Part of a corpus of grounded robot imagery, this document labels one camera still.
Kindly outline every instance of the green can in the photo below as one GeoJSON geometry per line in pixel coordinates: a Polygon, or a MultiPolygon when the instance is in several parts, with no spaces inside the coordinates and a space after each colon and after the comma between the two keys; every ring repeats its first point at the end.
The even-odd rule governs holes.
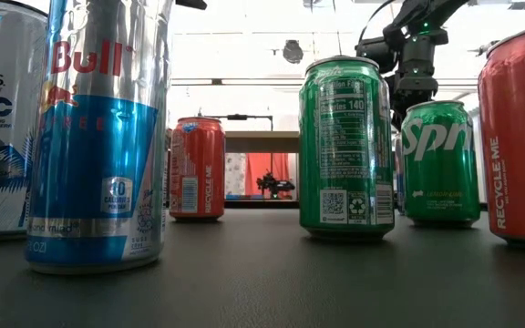
{"type": "Polygon", "coordinates": [[[473,124],[459,101],[408,109],[402,123],[405,211],[416,225],[470,227],[479,219],[473,124]]]}
{"type": "Polygon", "coordinates": [[[335,56],[299,93],[300,223],[313,236],[380,241],[394,228],[388,86],[375,62],[335,56]]]}

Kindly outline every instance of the nutrition facts label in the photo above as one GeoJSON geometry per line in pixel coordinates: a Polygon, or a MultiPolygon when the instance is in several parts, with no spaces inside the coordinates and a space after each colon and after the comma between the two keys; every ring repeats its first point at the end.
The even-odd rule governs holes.
{"type": "Polygon", "coordinates": [[[365,82],[342,78],[319,87],[322,179],[368,178],[365,82]]]}

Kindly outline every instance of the qr code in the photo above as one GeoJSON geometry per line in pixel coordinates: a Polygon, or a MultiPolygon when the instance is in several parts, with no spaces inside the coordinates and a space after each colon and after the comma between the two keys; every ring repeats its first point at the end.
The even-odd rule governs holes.
{"type": "Polygon", "coordinates": [[[321,194],[322,214],[344,214],[345,192],[325,190],[321,194]]]}

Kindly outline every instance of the tabletop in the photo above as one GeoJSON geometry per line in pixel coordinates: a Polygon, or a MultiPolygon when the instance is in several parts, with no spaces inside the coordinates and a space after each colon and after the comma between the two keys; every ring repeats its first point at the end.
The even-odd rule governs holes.
{"type": "Polygon", "coordinates": [[[83,277],[31,272],[0,242],[0,327],[524,327],[525,251],[488,229],[396,217],[374,245],[314,241],[297,210],[170,221],[159,261],[83,277]]]}

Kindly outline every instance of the soda can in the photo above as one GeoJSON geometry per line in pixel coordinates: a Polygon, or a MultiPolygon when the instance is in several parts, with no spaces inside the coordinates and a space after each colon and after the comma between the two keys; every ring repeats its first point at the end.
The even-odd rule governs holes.
{"type": "Polygon", "coordinates": [[[430,101],[402,123],[405,211],[416,225],[470,227],[479,219],[473,122],[459,101],[430,101]]]}
{"type": "Polygon", "coordinates": [[[216,221],[224,214],[225,135],[216,118],[180,118],[171,136],[170,215],[216,221]]]}
{"type": "Polygon", "coordinates": [[[525,247],[525,31],[489,50],[479,103],[489,226],[525,247]]]}
{"type": "Polygon", "coordinates": [[[52,0],[27,228],[35,271],[111,272],[158,258],[170,7],[52,0]]]}
{"type": "Polygon", "coordinates": [[[0,239],[26,236],[46,14],[0,1],[0,239]]]}
{"type": "Polygon", "coordinates": [[[405,160],[402,156],[402,135],[394,136],[394,162],[396,169],[396,208],[405,214],[405,160]]]}
{"type": "Polygon", "coordinates": [[[372,60],[311,64],[299,93],[300,224],[335,241],[380,241],[394,228],[387,85],[372,60]]]}

